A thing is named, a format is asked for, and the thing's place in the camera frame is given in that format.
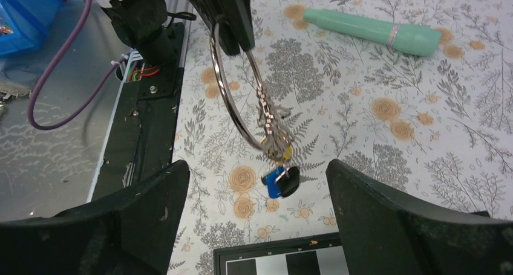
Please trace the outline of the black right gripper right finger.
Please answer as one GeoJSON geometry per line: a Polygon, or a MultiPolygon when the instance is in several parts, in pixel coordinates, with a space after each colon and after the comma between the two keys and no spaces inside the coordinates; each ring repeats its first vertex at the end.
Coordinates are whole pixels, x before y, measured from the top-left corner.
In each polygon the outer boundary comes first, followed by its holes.
{"type": "Polygon", "coordinates": [[[334,159],[325,172],[350,274],[511,274],[512,222],[432,204],[334,159]]]}

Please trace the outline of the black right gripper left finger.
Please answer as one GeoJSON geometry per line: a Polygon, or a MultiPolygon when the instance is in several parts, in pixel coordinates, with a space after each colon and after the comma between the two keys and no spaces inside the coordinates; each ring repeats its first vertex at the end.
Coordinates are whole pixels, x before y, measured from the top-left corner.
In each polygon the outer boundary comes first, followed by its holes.
{"type": "Polygon", "coordinates": [[[166,274],[189,188],[178,160],[49,218],[1,224],[2,274],[166,274]]]}

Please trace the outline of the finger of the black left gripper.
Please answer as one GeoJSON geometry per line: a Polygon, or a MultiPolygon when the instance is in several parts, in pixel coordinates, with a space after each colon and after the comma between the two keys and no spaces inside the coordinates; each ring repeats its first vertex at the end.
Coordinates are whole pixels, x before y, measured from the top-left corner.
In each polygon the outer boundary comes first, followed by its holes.
{"type": "Polygon", "coordinates": [[[228,56],[255,47],[250,0],[188,0],[212,31],[218,24],[218,44],[228,56]]]}

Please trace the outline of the silver keyring with clips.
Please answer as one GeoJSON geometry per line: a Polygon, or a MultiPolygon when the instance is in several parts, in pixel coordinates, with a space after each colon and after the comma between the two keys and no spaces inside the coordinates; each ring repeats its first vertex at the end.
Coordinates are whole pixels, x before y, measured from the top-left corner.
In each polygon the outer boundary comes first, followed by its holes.
{"type": "Polygon", "coordinates": [[[260,73],[259,64],[251,51],[242,51],[243,78],[247,82],[242,86],[244,94],[233,93],[234,86],[228,78],[223,65],[221,45],[218,44],[219,25],[214,25],[211,31],[209,46],[211,51],[212,67],[217,80],[220,96],[224,102],[227,113],[240,133],[241,139],[249,147],[258,151],[267,161],[278,164],[267,157],[270,149],[285,150],[295,142],[295,134],[286,125],[286,119],[292,113],[272,100],[260,73]]]}

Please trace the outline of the key with black tag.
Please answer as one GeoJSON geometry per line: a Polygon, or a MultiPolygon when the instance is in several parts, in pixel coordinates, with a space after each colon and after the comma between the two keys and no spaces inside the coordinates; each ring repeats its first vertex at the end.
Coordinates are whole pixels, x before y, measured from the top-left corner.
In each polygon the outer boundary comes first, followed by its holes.
{"type": "Polygon", "coordinates": [[[295,193],[300,185],[300,177],[301,171],[298,166],[288,167],[278,175],[275,182],[282,198],[295,193]]]}

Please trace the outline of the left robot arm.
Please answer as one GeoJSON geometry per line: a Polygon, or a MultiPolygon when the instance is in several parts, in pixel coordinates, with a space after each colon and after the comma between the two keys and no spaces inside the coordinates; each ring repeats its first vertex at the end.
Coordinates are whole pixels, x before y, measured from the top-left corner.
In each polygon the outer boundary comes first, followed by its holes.
{"type": "MultiPolygon", "coordinates": [[[[188,0],[205,24],[219,24],[218,44],[228,56],[255,46],[250,0],[188,0]]],[[[161,66],[172,60],[174,49],[164,32],[168,19],[165,0],[96,0],[111,19],[118,38],[136,49],[145,62],[161,66]]]]}

